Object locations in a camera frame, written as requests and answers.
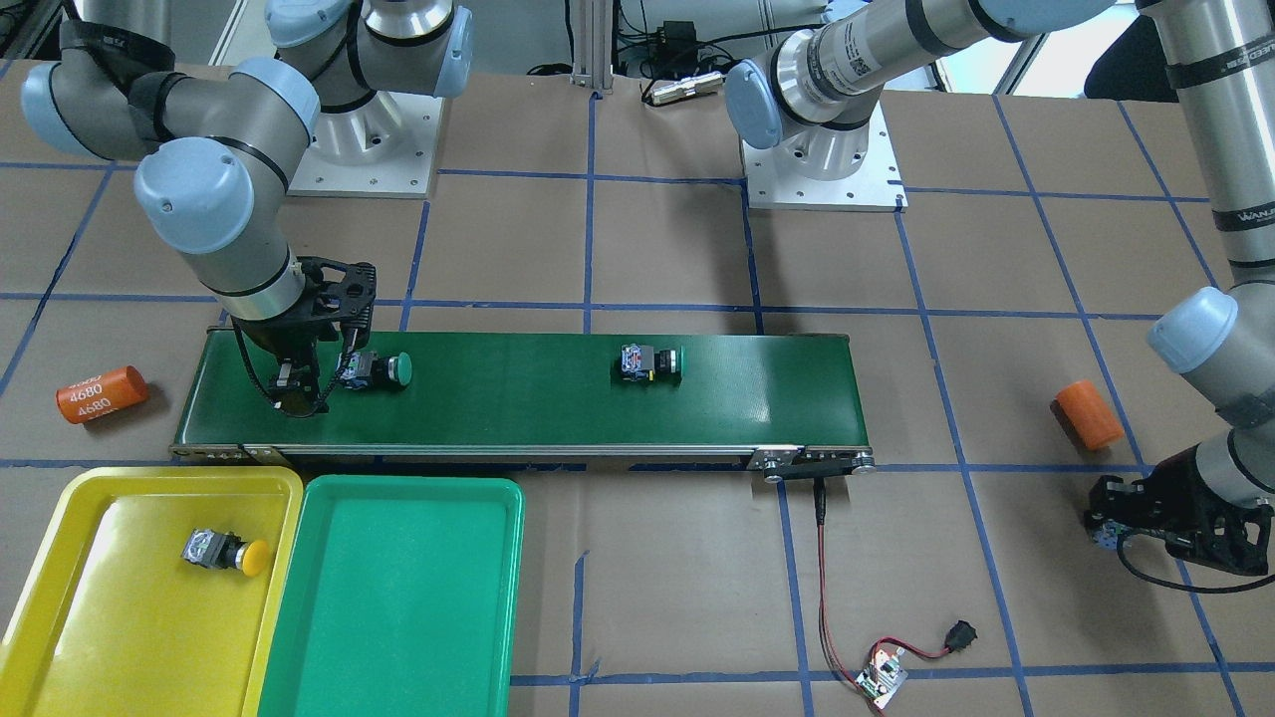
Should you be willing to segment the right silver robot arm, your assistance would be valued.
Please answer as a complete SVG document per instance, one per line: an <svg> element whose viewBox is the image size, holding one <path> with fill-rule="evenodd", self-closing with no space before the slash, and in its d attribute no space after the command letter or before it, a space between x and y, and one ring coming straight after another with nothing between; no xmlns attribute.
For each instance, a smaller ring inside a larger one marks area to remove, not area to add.
<svg viewBox="0 0 1275 717"><path fill-rule="evenodd" d="M377 270L300 256L277 214L323 121L388 92L456 97L473 15L453 1L270 1L274 56L226 79L187 77L164 14L140 1L68 1L57 61L32 68L26 122L57 151L136 159L133 195L229 315L249 379L310 417L334 387L400 390L409 355L368 350Z"/></svg>

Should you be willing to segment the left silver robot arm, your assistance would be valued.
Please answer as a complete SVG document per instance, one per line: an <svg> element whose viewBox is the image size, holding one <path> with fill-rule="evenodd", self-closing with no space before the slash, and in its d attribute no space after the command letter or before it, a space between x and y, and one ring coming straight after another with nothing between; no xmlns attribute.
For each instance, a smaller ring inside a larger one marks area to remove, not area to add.
<svg viewBox="0 0 1275 717"><path fill-rule="evenodd" d="M887 82L978 43L1024 45L1096 19L1108 1L871 1L801 28L727 73L727 114L740 135L756 208L784 199L841 208L853 176L884 149ZM1056 403L1080 468L1099 476L1081 522L1090 540L1132 569L1130 545L1156 541L1167 558L1237 578L1272 582L1272 4L1139 1L1169 45L1178 105L1167 120L1167 163L1187 168L1174 191L1156 166L1150 131L1111 100L992 97L974 117L933 119L929 145L952 158L958 142L1000 134L992 163L1009 182L969 168L937 182L950 202L1005 208L1035 223L1066 286L1065 319L1088 336L1102 410L1119 447L1093 452L1082 422ZM1216 434L1125 475L1144 458L1128 429L1117 367L1102 330L1130 310L1148 330L1151 373L1193 390L1187 411Z"/></svg>

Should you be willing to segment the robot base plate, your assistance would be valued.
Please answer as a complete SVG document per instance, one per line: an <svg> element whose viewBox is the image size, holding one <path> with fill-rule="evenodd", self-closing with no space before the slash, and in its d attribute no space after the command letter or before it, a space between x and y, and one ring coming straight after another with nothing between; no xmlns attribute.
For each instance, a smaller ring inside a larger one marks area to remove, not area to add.
<svg viewBox="0 0 1275 717"><path fill-rule="evenodd" d="M773 211L907 211L884 106L857 130L810 128L769 149L740 144L750 205Z"/></svg>
<svg viewBox="0 0 1275 717"><path fill-rule="evenodd" d="M448 100L379 92L346 114L319 114L288 194L427 199Z"/></svg>

